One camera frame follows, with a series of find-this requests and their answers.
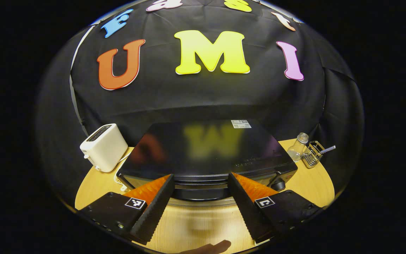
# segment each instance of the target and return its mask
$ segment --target black background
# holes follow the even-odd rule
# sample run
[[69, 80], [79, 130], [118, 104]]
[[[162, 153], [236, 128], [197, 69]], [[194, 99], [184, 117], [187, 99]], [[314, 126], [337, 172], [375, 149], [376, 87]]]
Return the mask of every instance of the black background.
[[[84, 26], [125, 3], [0, 4], [0, 253], [137, 252], [56, 198], [42, 175], [32, 124], [38, 83], [53, 56]], [[358, 169], [343, 194], [292, 238], [258, 253], [406, 252], [406, 6], [277, 5], [343, 56], [358, 82], [366, 127]]]

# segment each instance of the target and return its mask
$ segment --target sticker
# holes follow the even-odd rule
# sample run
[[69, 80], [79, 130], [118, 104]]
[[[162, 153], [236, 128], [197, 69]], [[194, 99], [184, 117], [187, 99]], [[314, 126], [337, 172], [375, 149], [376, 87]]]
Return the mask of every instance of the sticker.
[[258, 204], [258, 206], [260, 208], [264, 208], [266, 206], [272, 206], [275, 204], [275, 202], [272, 201], [272, 199], [270, 199], [268, 196], [265, 198], [257, 199], [257, 200], [255, 200], [255, 202], [256, 202], [256, 204]]
[[129, 206], [135, 209], [140, 209], [143, 204], [145, 204], [145, 200], [137, 199], [137, 198], [130, 198], [128, 202], [126, 202], [125, 206]]
[[234, 129], [251, 128], [251, 126], [247, 122], [247, 120], [232, 120], [232, 124], [233, 124]]

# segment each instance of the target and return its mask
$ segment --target orange letter u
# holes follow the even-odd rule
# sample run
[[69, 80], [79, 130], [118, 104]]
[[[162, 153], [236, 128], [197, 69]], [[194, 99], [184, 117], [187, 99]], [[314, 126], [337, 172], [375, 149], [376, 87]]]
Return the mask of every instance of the orange letter u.
[[112, 72], [112, 61], [118, 50], [111, 49], [97, 58], [98, 63], [98, 79], [100, 85], [106, 90], [115, 90], [129, 85], [139, 73], [140, 62], [140, 46], [145, 43], [144, 39], [130, 42], [123, 46], [127, 51], [126, 56], [126, 71], [123, 75], [115, 77]]

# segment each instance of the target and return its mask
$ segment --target toaster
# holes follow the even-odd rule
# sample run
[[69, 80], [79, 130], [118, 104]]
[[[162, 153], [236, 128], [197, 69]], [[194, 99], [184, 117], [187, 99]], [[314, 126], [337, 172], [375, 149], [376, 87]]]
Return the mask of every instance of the toaster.
[[88, 159], [96, 170], [111, 172], [128, 149], [128, 145], [117, 125], [111, 123], [98, 128], [79, 148], [84, 153], [84, 159]]

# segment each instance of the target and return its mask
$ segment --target metal wire rack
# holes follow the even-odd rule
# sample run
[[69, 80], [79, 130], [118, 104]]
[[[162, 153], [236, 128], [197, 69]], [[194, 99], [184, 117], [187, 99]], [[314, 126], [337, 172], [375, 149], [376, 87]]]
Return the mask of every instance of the metal wire rack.
[[325, 148], [318, 141], [311, 141], [308, 144], [308, 147], [306, 147], [302, 156], [303, 163], [305, 164], [305, 166], [309, 169], [316, 166], [323, 156], [323, 154], [321, 154], [320, 151], [324, 149]]

